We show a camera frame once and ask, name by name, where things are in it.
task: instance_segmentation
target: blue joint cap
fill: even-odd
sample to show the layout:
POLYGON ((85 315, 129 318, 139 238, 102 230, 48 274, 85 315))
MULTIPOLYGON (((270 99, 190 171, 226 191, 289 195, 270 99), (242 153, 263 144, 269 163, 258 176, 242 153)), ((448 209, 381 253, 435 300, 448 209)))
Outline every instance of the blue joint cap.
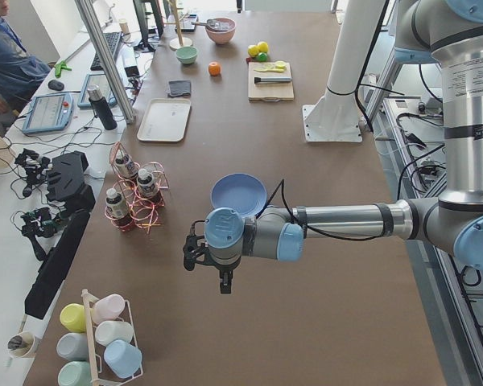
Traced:
POLYGON ((219 207, 206 217, 204 236, 217 249, 229 248, 243 237, 245 221, 230 207, 219 207))
POLYGON ((430 64, 438 63, 429 51, 409 50, 407 48, 394 48, 395 60, 403 64, 430 64))
POLYGON ((454 243, 454 257, 483 271, 483 216, 460 232, 454 243))
POLYGON ((474 23, 483 24, 483 0, 445 0, 452 11, 474 23))
POLYGON ((297 224, 285 224, 277 243, 277 260, 297 261, 303 254, 303 229, 297 224))

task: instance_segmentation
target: blue shirt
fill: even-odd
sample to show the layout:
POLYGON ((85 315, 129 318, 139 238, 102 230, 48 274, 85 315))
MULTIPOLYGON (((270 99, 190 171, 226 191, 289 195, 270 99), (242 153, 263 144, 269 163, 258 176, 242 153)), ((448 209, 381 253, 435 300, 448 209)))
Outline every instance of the blue shirt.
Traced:
POLYGON ((0 18, 0 94, 6 100, 35 90, 50 68, 23 48, 4 18, 0 18))

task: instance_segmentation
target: pink bowl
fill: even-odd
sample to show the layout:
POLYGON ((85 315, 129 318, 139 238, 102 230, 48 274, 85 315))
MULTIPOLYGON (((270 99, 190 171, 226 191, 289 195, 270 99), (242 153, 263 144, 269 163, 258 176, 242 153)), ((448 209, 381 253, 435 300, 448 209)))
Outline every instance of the pink bowl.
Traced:
POLYGON ((216 31, 206 26, 206 34, 208 34, 209 38, 216 44, 226 44, 234 36, 234 32, 236 31, 236 23, 230 18, 215 19, 223 23, 229 23, 229 29, 227 31, 216 31))

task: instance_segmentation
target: yellow cup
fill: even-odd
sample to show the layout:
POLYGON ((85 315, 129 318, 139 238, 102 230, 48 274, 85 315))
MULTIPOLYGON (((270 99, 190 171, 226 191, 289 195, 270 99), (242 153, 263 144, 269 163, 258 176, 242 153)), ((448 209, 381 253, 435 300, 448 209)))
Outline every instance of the yellow cup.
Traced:
POLYGON ((84 306, 77 303, 68 304, 59 315, 59 320, 70 332, 86 332, 84 306))

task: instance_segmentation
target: brown table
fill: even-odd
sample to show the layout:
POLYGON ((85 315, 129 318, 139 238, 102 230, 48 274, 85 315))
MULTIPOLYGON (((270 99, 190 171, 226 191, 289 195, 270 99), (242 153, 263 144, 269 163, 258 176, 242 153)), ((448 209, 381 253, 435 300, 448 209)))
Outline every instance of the brown table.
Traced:
MULTIPOLYGON (((202 19, 225 14, 200 15, 202 19)), ((140 143, 137 126, 122 143, 140 163, 161 162, 170 191, 162 226, 150 235, 120 233, 104 217, 109 175, 64 283, 27 385, 54 385, 64 361, 59 312, 118 293, 131 303, 146 385, 441 385, 445 384, 403 241, 305 241, 303 258, 278 263, 245 257, 233 293, 220 295, 218 272, 183 268, 193 220, 210 212, 209 193, 224 175, 257 176, 272 191, 285 178, 290 205, 390 202, 371 135, 361 144, 306 143, 301 108, 324 93, 339 26, 329 13, 229 14, 232 42, 215 46, 201 28, 191 35, 198 60, 184 67, 167 42, 168 27, 135 108, 138 124, 169 80, 192 81, 184 140, 140 143), (246 48, 266 40, 273 60, 291 63, 295 100, 249 102, 246 48), (210 77, 218 60, 222 74, 210 77)))

